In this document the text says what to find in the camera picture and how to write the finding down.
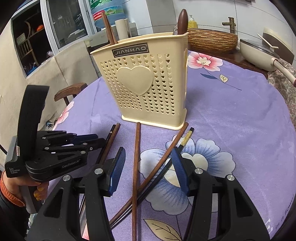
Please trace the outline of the left hand yellow nails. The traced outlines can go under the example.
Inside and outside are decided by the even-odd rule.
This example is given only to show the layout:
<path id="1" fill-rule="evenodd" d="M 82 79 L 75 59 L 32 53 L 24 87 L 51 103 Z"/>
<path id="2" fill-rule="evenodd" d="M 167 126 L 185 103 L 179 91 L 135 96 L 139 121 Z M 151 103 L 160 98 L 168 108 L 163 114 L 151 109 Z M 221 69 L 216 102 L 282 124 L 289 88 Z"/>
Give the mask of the left hand yellow nails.
<path id="1" fill-rule="evenodd" d="M 4 171 L 1 175 L 1 194 L 6 200 L 18 207 L 25 207 L 25 200 L 21 194 L 21 187 L 30 186 L 36 187 L 33 196 L 37 201 L 42 201 L 47 198 L 49 183 L 39 183 L 33 180 L 30 176 L 21 176 L 8 178 Z"/>

